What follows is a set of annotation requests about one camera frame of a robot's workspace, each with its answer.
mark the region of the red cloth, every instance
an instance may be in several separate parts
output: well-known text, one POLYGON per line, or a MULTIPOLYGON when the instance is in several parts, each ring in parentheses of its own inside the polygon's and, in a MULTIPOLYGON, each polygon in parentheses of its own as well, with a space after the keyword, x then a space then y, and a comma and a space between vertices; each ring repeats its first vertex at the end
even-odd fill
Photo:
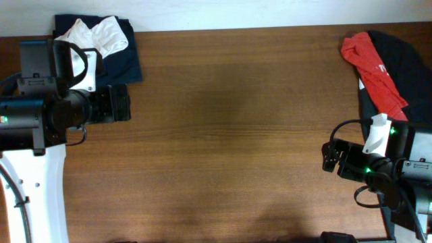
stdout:
POLYGON ((408 103, 399 95, 392 78, 385 70, 371 38, 366 32, 345 38, 342 56, 357 67, 372 102, 380 113, 394 119, 408 121, 402 108, 408 103))

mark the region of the stacked cloth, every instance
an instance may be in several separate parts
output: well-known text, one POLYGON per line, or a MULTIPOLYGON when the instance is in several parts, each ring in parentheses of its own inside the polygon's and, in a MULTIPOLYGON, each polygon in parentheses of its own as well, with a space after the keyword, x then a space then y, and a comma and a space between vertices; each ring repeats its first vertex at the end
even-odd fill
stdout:
POLYGON ((53 36, 83 49, 96 48, 101 53, 103 71, 96 76, 97 87, 142 81, 134 29, 129 20, 116 16, 56 15, 53 36))
POLYGON ((372 30, 345 38, 342 56, 360 74, 363 118, 432 124, 432 72, 410 44, 372 30))

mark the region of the white wall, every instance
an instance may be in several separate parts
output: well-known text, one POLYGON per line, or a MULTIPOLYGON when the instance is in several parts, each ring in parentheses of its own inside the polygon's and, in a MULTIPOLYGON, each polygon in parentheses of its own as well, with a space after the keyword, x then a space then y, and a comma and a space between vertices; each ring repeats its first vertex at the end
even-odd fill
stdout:
POLYGON ((432 20, 432 0, 0 0, 0 36, 50 34, 55 14, 117 15, 135 31, 432 20))

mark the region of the wooden table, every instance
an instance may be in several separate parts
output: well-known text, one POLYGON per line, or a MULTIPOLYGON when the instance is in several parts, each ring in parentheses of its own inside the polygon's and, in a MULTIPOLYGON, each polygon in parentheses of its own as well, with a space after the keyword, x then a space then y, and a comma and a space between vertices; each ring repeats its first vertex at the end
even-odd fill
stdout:
MULTIPOLYGON (((362 184, 321 169, 330 132, 358 117, 342 37, 368 29, 432 65, 432 23, 136 33, 145 81, 129 86, 132 120, 89 126, 67 148, 70 242, 385 237, 380 211, 354 202, 362 184)), ((21 39, 0 39, 0 79, 20 71, 21 39)), ((362 142, 355 125, 338 136, 362 142)))

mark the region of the white cloth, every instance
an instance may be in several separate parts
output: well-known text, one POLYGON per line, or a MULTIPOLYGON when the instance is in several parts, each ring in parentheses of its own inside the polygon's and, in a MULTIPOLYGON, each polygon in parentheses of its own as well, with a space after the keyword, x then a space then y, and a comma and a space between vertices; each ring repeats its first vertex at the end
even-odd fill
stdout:
POLYGON ((56 40, 74 43, 82 49, 96 48, 102 58, 122 51, 129 45, 114 16, 105 18, 91 30, 81 19, 77 19, 75 24, 56 40))

